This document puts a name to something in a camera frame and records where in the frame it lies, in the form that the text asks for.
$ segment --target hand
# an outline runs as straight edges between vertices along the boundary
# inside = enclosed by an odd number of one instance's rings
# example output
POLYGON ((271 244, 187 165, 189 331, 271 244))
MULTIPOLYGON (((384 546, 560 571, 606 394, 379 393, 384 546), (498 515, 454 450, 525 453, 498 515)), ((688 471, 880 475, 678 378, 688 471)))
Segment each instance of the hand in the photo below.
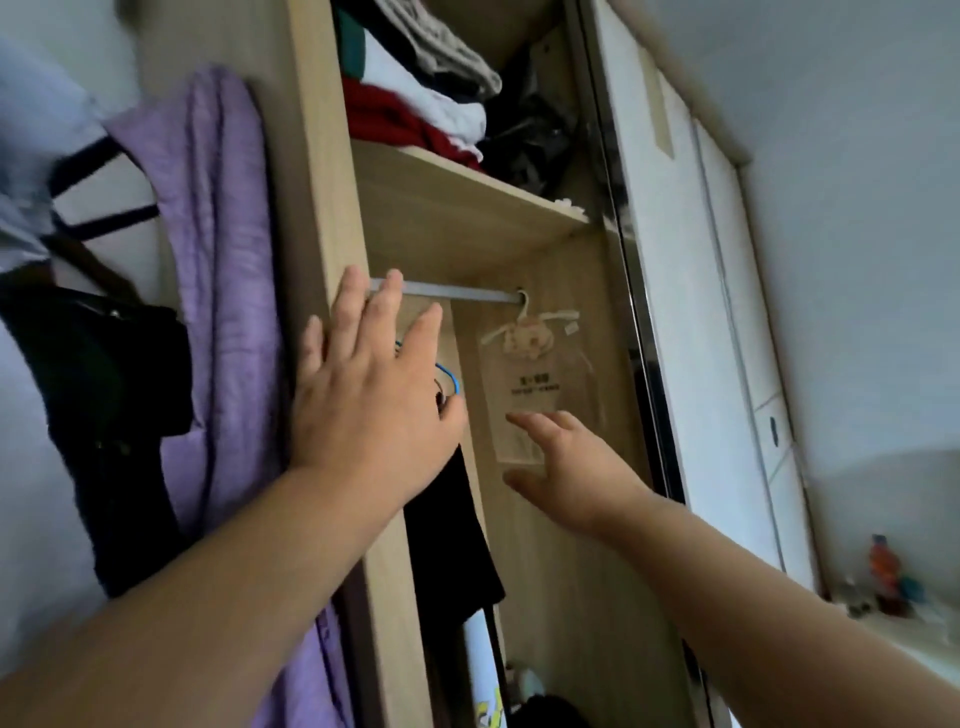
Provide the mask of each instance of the hand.
POLYGON ((553 521, 603 538, 629 505, 653 492, 607 443, 569 412, 516 412, 507 421, 523 429, 546 458, 546 476, 509 470, 504 481, 553 521))
POLYGON ((356 491, 364 508, 382 507, 387 519, 437 476, 467 423, 460 396, 437 410, 437 303, 396 353, 402 285, 391 271, 365 306, 370 282, 347 268, 326 340, 315 316, 303 333, 293 413, 292 467, 313 471, 320 488, 356 491))

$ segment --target plastic bottle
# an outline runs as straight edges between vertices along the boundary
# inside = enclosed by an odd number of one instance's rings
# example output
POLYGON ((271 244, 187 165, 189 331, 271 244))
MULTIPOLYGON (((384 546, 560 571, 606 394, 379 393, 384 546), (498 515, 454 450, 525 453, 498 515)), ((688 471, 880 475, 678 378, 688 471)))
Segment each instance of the plastic bottle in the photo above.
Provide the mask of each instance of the plastic bottle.
POLYGON ((900 597, 900 558, 887 545, 887 537, 874 534, 870 547, 870 573, 874 577, 876 600, 881 612, 899 615, 903 611, 900 597))

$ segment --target black garment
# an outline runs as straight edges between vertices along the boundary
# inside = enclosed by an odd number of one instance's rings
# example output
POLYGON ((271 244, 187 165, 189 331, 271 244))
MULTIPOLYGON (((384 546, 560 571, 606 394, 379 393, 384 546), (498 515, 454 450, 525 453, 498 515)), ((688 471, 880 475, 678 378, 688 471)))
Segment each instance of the black garment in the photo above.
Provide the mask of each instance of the black garment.
POLYGON ((460 448, 426 490, 407 503, 403 518, 425 642, 448 637, 476 612, 503 599, 460 448))
POLYGON ((487 137, 477 146, 498 180, 552 198, 573 156, 579 120, 540 92, 530 46, 500 73, 503 89, 486 104, 487 137))
POLYGON ((371 32, 380 45, 393 56, 427 88, 439 91, 454 101, 467 104, 480 101, 480 84, 456 73, 428 73, 417 63, 417 51, 373 0, 333 0, 338 8, 343 8, 360 25, 371 32))
POLYGON ((511 728, 590 728, 580 711, 556 695, 534 695, 510 716, 511 728))
POLYGON ((108 596, 186 547, 160 468, 160 438, 189 429, 190 351, 168 308, 56 287, 0 291, 3 318, 74 480, 108 596))

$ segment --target fingers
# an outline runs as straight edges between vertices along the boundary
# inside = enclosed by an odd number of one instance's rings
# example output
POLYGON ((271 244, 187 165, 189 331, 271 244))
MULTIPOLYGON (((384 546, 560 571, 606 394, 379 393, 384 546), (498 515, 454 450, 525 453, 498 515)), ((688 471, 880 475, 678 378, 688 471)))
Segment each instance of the fingers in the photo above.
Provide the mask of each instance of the fingers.
POLYGON ((544 450, 564 434, 561 426, 540 412, 510 412, 507 422, 524 430, 544 450))
POLYGON ((353 356, 369 286, 370 281, 357 266, 347 266, 333 302, 333 326, 329 333, 327 361, 343 362, 353 356))
POLYGON ((324 364, 324 323, 311 316, 300 337, 300 361, 297 365, 297 385, 302 386, 324 364))
POLYGON ((550 418, 563 429, 577 430, 584 428, 584 424, 580 422, 580 420, 563 409, 559 412, 544 412, 543 415, 550 418))
POLYGON ((508 470, 503 474, 503 482, 514 491, 540 508, 546 496, 546 478, 530 471, 508 470))
POLYGON ((402 300, 403 275, 392 270, 380 290, 367 302, 357 333, 357 351, 370 352, 380 358, 394 358, 396 315, 402 300))
POLYGON ((440 421, 458 443, 463 439, 467 427, 467 401, 463 395, 446 398, 444 408, 440 411, 440 421))
POLYGON ((400 359, 410 362, 414 367, 423 368, 433 376, 434 362, 437 361, 437 346, 440 341, 440 327, 444 322, 444 310, 439 303, 432 303, 417 317, 403 337, 400 359))

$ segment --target white towel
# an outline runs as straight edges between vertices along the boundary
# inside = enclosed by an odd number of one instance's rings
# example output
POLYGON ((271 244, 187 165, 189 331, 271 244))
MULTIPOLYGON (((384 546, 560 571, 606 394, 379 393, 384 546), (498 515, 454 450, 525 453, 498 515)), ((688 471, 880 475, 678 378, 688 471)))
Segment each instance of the white towel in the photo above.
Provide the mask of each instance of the white towel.
POLYGON ((476 143, 487 133, 483 104, 459 104, 439 91, 426 88, 391 56, 370 31, 364 29, 365 58, 361 83, 392 91, 416 116, 445 133, 453 146, 483 155, 476 143))

